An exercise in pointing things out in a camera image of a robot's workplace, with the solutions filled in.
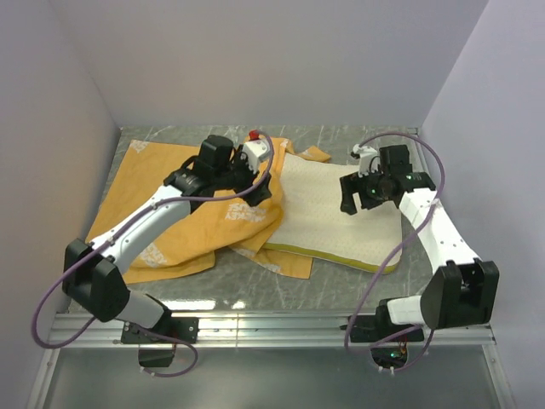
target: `gray table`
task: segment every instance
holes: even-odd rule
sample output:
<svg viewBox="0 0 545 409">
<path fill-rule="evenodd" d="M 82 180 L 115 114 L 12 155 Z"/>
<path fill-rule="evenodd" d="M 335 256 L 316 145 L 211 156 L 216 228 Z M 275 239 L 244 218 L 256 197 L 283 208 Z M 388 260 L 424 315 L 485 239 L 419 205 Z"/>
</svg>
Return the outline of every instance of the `gray table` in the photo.
<svg viewBox="0 0 545 409">
<path fill-rule="evenodd" d="M 133 139 L 199 145 L 207 135 L 216 134 L 229 136 L 233 141 L 241 142 L 248 135 L 248 131 L 254 128 L 266 130 L 272 136 L 290 138 L 297 152 L 316 145 L 331 155 L 331 162 L 334 164 L 357 164 L 357 161 L 348 154 L 352 146 L 366 136 L 385 130 L 401 130 L 413 134 L 416 132 L 415 129 L 400 127 L 327 125 L 125 127 L 103 198 Z M 374 141 L 374 147 L 393 143 L 407 144 L 415 170 L 422 170 L 422 162 L 413 141 L 389 136 Z M 405 219 L 402 227 L 404 235 L 412 230 Z M 431 273 L 431 266 L 422 245 L 415 242 L 404 250 L 398 268 L 379 280 L 371 292 L 367 307 L 374 309 L 383 298 L 422 292 Z M 223 249 L 216 252 L 216 264 L 210 270 L 181 279 L 131 285 L 130 288 L 147 292 L 175 309 L 350 309 L 361 297 L 371 275 L 361 270 L 315 259 L 311 279 L 293 279 L 272 273 L 233 251 Z M 81 311 L 81 308 L 73 303 L 70 311 Z"/>
</svg>

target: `yellow towel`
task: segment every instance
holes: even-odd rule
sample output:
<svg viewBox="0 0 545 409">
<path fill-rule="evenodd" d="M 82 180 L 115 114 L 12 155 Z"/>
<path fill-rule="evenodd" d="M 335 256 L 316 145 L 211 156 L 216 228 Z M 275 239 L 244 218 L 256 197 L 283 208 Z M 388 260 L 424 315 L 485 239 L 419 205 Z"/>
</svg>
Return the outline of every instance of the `yellow towel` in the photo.
<svg viewBox="0 0 545 409">
<path fill-rule="evenodd" d="M 269 184 L 272 197 L 259 206 L 249 207 L 242 199 L 203 204 L 194 215 L 176 223 L 151 243 L 135 259 L 124 275 L 128 284 L 171 279 L 211 268 L 213 251 L 236 245 L 246 256 L 279 274 L 308 278 L 312 258 L 277 251 L 260 251 L 282 220 L 282 188 L 279 175 L 291 142 L 273 138 L 275 156 Z M 198 147 L 132 141 L 110 190 L 90 229 L 88 240 L 115 226 L 149 199 L 163 179 Z M 311 160 L 327 160 L 316 147 L 300 155 Z M 232 192 L 218 192 L 216 196 Z"/>
</svg>

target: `gray wall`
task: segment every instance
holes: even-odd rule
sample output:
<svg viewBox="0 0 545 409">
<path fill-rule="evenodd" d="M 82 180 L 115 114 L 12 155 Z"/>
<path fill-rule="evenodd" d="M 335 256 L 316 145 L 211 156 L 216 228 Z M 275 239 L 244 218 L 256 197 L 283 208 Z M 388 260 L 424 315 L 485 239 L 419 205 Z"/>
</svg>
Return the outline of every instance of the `gray wall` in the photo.
<svg viewBox="0 0 545 409">
<path fill-rule="evenodd" d="M 447 210 L 501 269 L 492 324 L 529 408 L 545 398 L 544 17 L 543 0 L 490 0 L 423 126 L 445 162 Z"/>
<path fill-rule="evenodd" d="M 118 124 L 422 125 L 486 0 L 51 0 Z"/>
<path fill-rule="evenodd" d="M 117 128 L 45 0 L 0 2 L 0 395 L 26 403 L 32 310 L 96 210 Z M 47 335 L 60 294 L 44 311 Z"/>
</svg>

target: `purple cable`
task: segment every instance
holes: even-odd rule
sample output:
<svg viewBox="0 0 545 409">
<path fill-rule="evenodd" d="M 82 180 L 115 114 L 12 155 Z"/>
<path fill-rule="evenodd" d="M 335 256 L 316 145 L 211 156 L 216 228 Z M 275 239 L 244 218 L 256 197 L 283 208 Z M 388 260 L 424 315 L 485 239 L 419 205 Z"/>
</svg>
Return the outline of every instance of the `purple cable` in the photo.
<svg viewBox="0 0 545 409">
<path fill-rule="evenodd" d="M 221 202 L 221 201 L 224 201 L 224 200 L 232 200 L 232 199 L 241 198 L 241 197 L 247 195 L 248 193 L 251 193 L 251 192 L 255 191 L 265 181 L 265 179 L 268 177 L 268 175 L 269 175 L 269 173 L 271 171 L 271 168 L 273 167 L 273 159 L 274 159 L 273 140 L 271 139 L 271 137 L 268 135 L 267 132 L 264 132 L 262 130 L 256 130 L 256 131 L 257 131 L 258 135 L 263 135 L 265 137 L 265 139 L 267 140 L 267 143 L 268 143 L 268 145 L 269 145 L 269 147 L 271 149 L 271 157 L 269 158 L 269 160 L 267 162 L 267 167 L 265 168 L 265 171 L 261 175 L 260 179 L 254 185 L 250 186 L 249 188 L 243 190 L 240 193 L 230 194 L 230 195 L 227 195 L 227 196 L 220 196 L 218 198 L 200 198 L 200 197 L 193 197 L 193 196 L 185 196 L 185 197 L 180 196 L 179 198 L 160 200 L 155 204 L 155 206 L 148 206 L 148 207 L 142 209 L 141 211 L 139 211 L 133 217 L 131 217 L 121 228 L 119 228 L 119 230 L 115 234 L 113 234 L 112 241 L 115 242 L 115 240 L 117 240 L 123 233 L 125 233 L 136 222 L 138 222 L 144 215 L 146 215 L 147 213 L 149 213 L 150 211 L 152 211 L 154 209 L 157 209 L 158 206 L 166 205 L 168 203 L 173 203 L 173 202 L 184 202 L 184 201 L 188 201 L 188 200 L 192 201 L 192 202 Z M 66 339 L 65 341 L 63 341 L 61 343 L 46 343 L 42 338 L 40 338 L 40 336 L 37 333 L 37 320 L 39 318 L 40 312 L 42 311 L 43 305 L 48 300 L 48 298 L 51 296 L 53 291 L 66 278 L 68 278 L 71 274 L 74 274 L 74 272 L 78 268 L 83 266 L 88 260 L 90 260 L 91 258 L 96 256 L 97 254 L 101 253 L 108 245 L 110 245 L 109 241 L 106 241 L 102 245 L 99 245 L 96 249 L 91 251 L 87 256 L 85 256 L 84 258 L 82 258 L 81 260 L 76 262 L 73 266 L 69 267 L 48 288 L 48 290 L 45 291 L 42 298 L 38 302 L 36 310 L 34 311 L 34 314 L 32 315 L 32 321 L 31 321 L 31 335 L 32 335 L 32 339 L 34 339 L 34 342 L 37 345 L 39 345 L 40 347 L 42 347 L 44 349 L 57 349 L 57 348 L 65 347 L 69 343 L 74 342 L 80 335 L 82 335 L 85 332 L 85 330 L 87 330 L 87 328 L 89 328 L 89 326 L 93 323 L 93 321 L 95 321 L 95 317 L 91 318 L 89 321 L 87 321 L 85 323 L 85 325 L 79 331 L 77 331 L 73 336 L 71 336 L 70 338 Z M 141 329 L 145 333 L 147 333 L 148 336 L 153 336 L 153 337 L 156 337 L 156 338 L 163 339 L 164 341 L 168 341 L 168 342 L 172 342 L 172 343 L 179 343 L 181 345 L 185 345 L 189 349 L 191 349 L 193 351 L 193 353 L 195 354 L 195 359 L 194 359 L 193 363 L 188 368 L 186 368 L 185 370 L 183 370 L 181 372 L 176 372 L 174 374 L 158 374 L 158 373 L 155 373 L 155 376 L 157 376 L 157 377 L 175 377 L 175 376 L 178 376 L 178 375 L 183 375 L 184 373 L 190 371 L 197 364 L 198 353 L 197 353 L 197 350 L 195 349 L 195 347 L 193 347 L 190 343 L 186 343 L 186 342 L 184 342 L 184 341 L 182 341 L 180 339 L 176 339 L 176 338 L 172 338 L 172 337 L 166 337 L 166 336 L 163 336 L 163 335 L 160 335 L 160 334 L 156 334 L 156 333 L 148 331 L 148 330 L 146 330 L 144 328 L 141 328 Z"/>
<path fill-rule="evenodd" d="M 381 138 L 383 136 L 388 136 L 388 135 L 403 136 L 404 138 L 409 138 L 412 141 L 415 141 L 415 142 L 419 143 L 420 145 L 424 146 L 432 154 L 432 156 L 435 158 L 435 161 L 437 162 L 437 165 L 439 167 L 439 173 L 441 175 L 441 181 L 439 183 L 439 186 L 437 187 L 437 192 L 435 194 L 435 198 L 433 199 L 432 205 L 430 206 L 429 211 L 427 212 L 426 217 L 424 218 L 422 223 L 413 232 L 411 232 L 405 239 L 403 239 L 401 241 L 401 243 L 399 243 L 392 251 L 390 251 L 390 253 L 386 256 L 386 258 L 382 262 L 381 266 L 378 268 L 378 270 L 376 270 L 376 272 L 373 275 L 369 285 L 365 289 L 364 295 L 360 298 L 360 300 L 358 302 L 358 306 L 356 307 L 356 310 L 350 316 L 350 320 L 348 321 L 347 330 L 346 330 L 346 332 L 344 334 L 344 348 L 346 348 L 346 349 L 350 348 L 349 347 L 350 333 L 352 332 L 354 324 L 356 323 L 356 318 L 358 317 L 358 314 L 361 311 L 361 308 L 364 306 L 365 301 L 367 300 L 367 297 L 371 293 L 371 290 L 373 289 L 373 287 L 375 286 L 376 282 L 381 277 L 381 275 L 384 273 L 384 269 L 386 268 L 388 263 L 395 257 L 396 254 L 398 254 L 399 251 L 401 251 L 401 249 L 403 249 L 406 245 L 408 245 L 414 239 L 416 239 L 416 237 L 418 237 L 418 234 L 426 227 L 426 225 L 430 222 L 430 220 L 432 220 L 433 212 L 435 211 L 435 208 L 437 207 L 436 200 L 440 198 L 441 193 L 443 192 L 443 189 L 445 187 L 445 167 L 443 166 L 443 163 L 441 162 L 441 159 L 439 158 L 439 155 L 425 141 L 417 138 L 414 135 L 405 134 L 404 132 L 395 132 L 395 131 L 384 132 L 384 133 L 372 136 L 371 138 L 361 142 L 359 145 L 362 147 L 363 145 L 366 145 L 367 143 L 369 143 L 369 142 L 371 142 L 371 141 L 373 141 L 375 139 Z M 384 338 L 384 339 L 382 339 L 380 341 L 377 341 L 376 343 L 373 343 L 372 346 L 376 347 L 378 345 L 381 345 L 382 343 L 387 342 L 385 340 L 394 339 L 396 337 L 399 337 L 400 335 L 404 335 L 405 333 L 410 332 L 410 331 L 414 331 L 414 330 L 416 330 L 418 328 L 419 328 L 419 326 L 413 326 L 411 328 L 408 328 L 407 330 L 402 330 L 402 331 L 396 332 L 395 334 L 391 335 L 390 337 L 386 337 L 386 338 Z M 430 332 L 429 338 L 428 338 L 426 344 L 424 345 L 424 348 L 422 349 L 421 353 L 409 365 L 404 366 L 404 368 L 413 366 L 425 354 L 425 352 L 427 350 L 427 347 L 429 346 L 430 342 L 432 341 L 432 337 L 433 337 L 433 331 Z"/>
</svg>

